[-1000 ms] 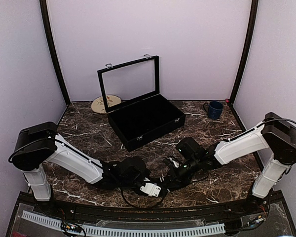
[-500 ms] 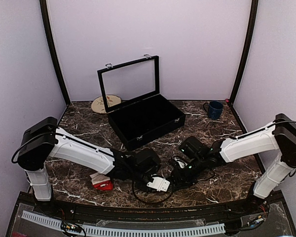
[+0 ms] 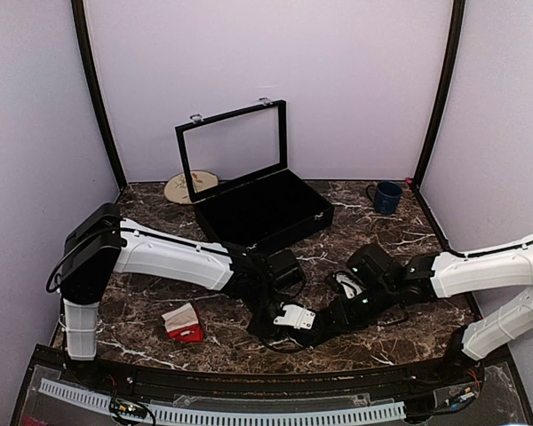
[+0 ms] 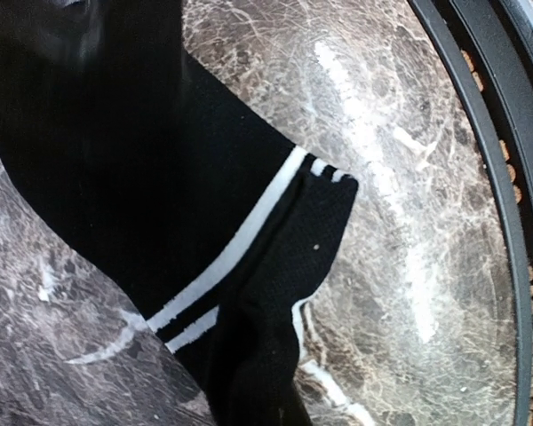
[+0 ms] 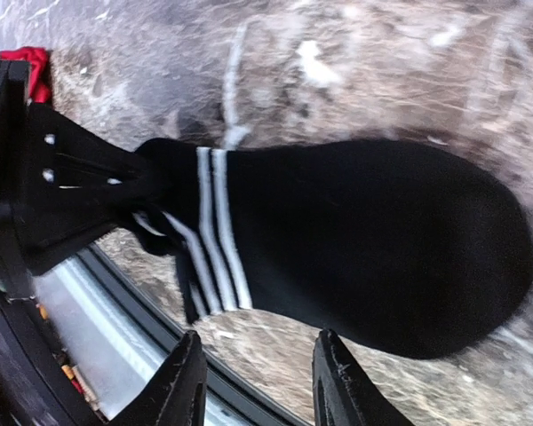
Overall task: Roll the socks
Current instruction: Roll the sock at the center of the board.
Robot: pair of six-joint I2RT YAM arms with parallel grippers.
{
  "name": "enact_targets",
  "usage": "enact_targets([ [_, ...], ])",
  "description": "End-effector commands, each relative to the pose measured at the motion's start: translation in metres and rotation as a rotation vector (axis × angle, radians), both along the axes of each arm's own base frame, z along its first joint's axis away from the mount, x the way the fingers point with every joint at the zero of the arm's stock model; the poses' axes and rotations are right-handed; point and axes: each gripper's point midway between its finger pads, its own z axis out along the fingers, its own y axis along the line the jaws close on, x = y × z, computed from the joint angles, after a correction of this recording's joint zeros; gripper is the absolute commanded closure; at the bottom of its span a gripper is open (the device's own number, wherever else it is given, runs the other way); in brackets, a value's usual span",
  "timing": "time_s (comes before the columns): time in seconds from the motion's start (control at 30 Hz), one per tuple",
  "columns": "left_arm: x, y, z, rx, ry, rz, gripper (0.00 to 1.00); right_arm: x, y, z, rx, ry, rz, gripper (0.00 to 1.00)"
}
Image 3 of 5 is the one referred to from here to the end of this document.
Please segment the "red and white sock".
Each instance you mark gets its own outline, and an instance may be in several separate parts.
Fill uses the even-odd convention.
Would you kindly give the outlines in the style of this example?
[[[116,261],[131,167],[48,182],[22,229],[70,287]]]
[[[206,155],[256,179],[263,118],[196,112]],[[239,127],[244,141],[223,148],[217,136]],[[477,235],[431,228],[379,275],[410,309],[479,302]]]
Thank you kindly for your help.
[[[182,343],[201,343],[204,339],[199,312],[187,303],[162,315],[166,333],[170,339]]]

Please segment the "black compartment display box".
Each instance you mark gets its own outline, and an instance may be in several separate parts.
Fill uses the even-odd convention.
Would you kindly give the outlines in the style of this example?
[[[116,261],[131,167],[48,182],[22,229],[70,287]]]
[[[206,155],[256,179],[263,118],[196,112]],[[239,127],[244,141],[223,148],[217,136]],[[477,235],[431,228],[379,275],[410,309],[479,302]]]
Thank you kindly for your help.
[[[196,221],[210,241],[274,253],[331,226],[333,205],[289,167],[285,100],[193,114],[175,133]]]

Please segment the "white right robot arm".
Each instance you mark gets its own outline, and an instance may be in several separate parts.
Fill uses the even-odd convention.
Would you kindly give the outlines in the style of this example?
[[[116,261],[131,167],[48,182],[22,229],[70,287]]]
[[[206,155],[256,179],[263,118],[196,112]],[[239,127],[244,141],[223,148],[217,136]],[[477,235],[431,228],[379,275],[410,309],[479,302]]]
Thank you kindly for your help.
[[[470,366],[533,329],[533,234],[480,251],[443,251],[400,264],[377,243],[356,250],[347,268],[364,285],[361,294],[339,296],[320,311],[322,339],[361,330],[397,304],[409,306],[459,294],[507,287],[523,291],[496,312],[457,329],[435,376],[453,385]]]

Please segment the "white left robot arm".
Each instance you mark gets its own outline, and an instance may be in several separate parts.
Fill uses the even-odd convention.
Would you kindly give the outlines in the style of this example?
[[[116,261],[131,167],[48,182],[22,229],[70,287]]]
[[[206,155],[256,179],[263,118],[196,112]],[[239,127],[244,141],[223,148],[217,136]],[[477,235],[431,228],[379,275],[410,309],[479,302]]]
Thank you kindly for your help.
[[[96,359],[97,316],[115,272],[179,280],[240,300],[251,312],[249,332],[263,340],[314,333],[315,312],[283,293],[306,280],[291,250],[264,255],[231,243],[192,241],[140,225],[105,203],[66,238],[46,281],[47,292],[60,293],[63,303],[72,370],[89,387],[107,380],[107,366]]]

